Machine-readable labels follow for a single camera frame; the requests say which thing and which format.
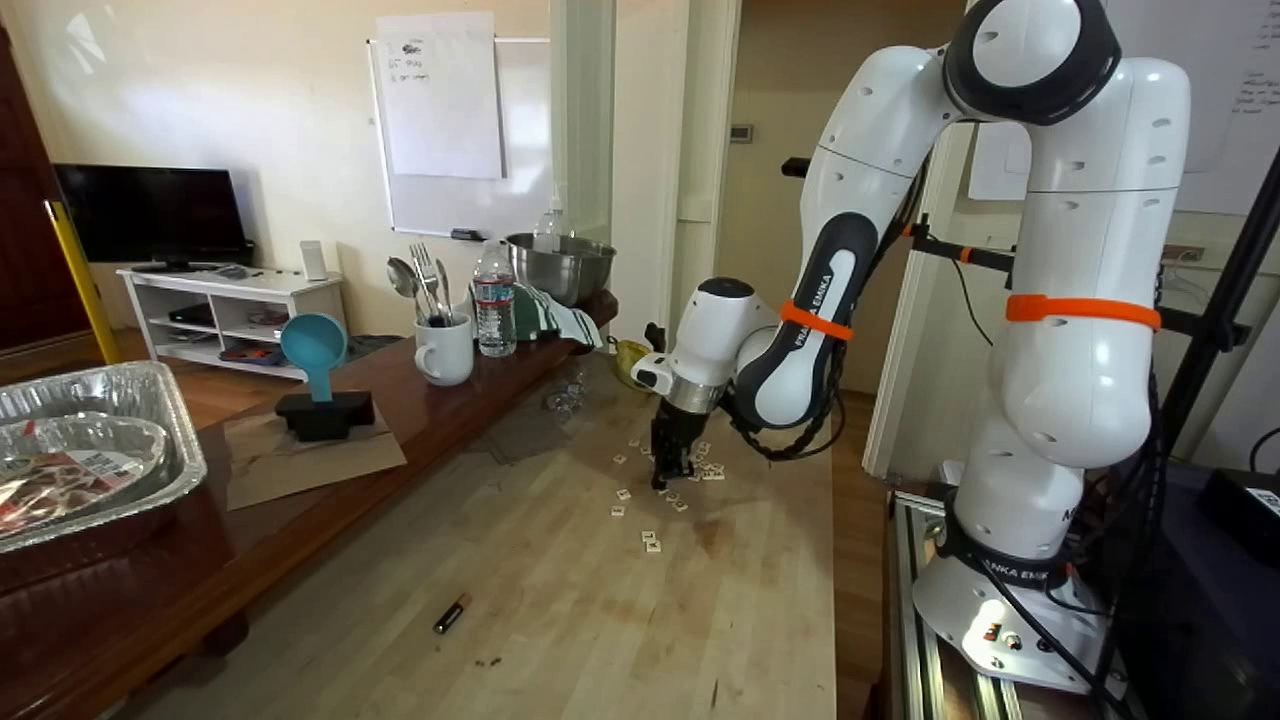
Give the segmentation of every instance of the white shelf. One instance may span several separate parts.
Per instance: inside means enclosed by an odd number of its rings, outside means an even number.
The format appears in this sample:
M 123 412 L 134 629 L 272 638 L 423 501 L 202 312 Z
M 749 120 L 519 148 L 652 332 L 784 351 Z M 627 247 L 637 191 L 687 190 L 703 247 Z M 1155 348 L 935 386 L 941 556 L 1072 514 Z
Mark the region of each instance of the white shelf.
M 323 312 L 344 323 L 338 276 L 248 276 L 227 280 L 215 274 L 120 274 L 132 312 L 142 319 L 140 332 L 156 359 L 188 359 L 254 375 L 305 372 L 292 363 L 227 359 L 234 348 L 278 351 L 278 328 L 301 312 Z M 173 319 L 175 312 L 209 307 L 213 323 Z

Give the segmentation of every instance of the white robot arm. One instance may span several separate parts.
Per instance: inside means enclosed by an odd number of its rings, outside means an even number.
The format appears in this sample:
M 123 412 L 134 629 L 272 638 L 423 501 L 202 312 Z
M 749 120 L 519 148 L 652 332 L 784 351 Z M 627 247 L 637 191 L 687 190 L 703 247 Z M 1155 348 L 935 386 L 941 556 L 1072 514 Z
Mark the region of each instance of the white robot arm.
M 1024 123 L 1033 184 L 990 403 L 943 556 L 912 602 L 974 668 L 1089 692 L 1106 629 L 1060 550 L 1084 469 L 1121 464 L 1148 435 L 1151 292 L 1188 143 L 1188 78 L 1122 56 L 1101 0 L 981 0 L 948 48 L 867 56 L 812 153 L 808 264 L 780 323 L 749 283 L 706 280 L 674 348 L 633 372 L 658 397 L 655 483 L 693 473 L 713 410 L 745 433 L 826 412 L 874 247 L 935 137 L 961 120 Z

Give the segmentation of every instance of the aluminum tray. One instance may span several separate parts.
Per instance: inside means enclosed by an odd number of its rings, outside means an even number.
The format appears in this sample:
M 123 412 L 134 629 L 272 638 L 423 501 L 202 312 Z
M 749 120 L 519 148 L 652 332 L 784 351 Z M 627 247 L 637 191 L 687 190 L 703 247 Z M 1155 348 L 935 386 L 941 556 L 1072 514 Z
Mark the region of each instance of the aluminum tray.
M 107 370 L 62 372 L 62 375 L 0 389 L 0 424 L 29 420 L 29 415 L 72 415 L 72 412 L 111 412 L 111 415 L 140 415 L 161 424 L 167 433 L 163 464 L 161 473 L 149 473 L 142 480 L 126 483 L 103 504 L 35 525 L 14 536 L 0 536 L 0 561 L 14 561 L 35 544 L 72 540 L 72 536 L 85 536 L 88 527 L 107 527 L 142 514 L 156 518 L 156 507 L 175 504 L 181 497 L 198 487 L 198 480 L 209 477 L 188 403 L 181 399 L 181 389 L 163 363 L 150 363 L 150 359 L 107 363 Z

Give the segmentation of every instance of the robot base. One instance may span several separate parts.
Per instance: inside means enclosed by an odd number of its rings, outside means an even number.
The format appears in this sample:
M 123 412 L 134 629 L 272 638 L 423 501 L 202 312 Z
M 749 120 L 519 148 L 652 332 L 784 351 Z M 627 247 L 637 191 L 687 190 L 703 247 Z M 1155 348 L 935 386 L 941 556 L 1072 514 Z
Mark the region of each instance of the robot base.
M 1039 587 L 1006 587 L 1043 632 L 1056 638 L 1089 672 L 1102 652 L 1106 622 L 1095 608 L 1090 591 L 1076 579 L 1039 591 Z M 912 584 L 912 605 L 920 622 L 948 640 L 974 672 L 1035 684 L 1056 692 L 1090 692 L 1089 677 L 1078 677 L 1049 640 L 1000 596 L 1000 587 L 961 565 L 957 556 L 935 556 L 920 579 Z

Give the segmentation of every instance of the television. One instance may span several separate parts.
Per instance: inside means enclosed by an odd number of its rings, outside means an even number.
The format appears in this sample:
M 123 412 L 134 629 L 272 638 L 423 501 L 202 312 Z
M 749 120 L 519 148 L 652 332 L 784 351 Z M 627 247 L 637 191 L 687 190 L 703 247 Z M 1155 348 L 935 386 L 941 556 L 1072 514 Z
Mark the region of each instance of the television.
M 250 264 L 225 168 L 54 165 L 54 175 L 93 264 Z

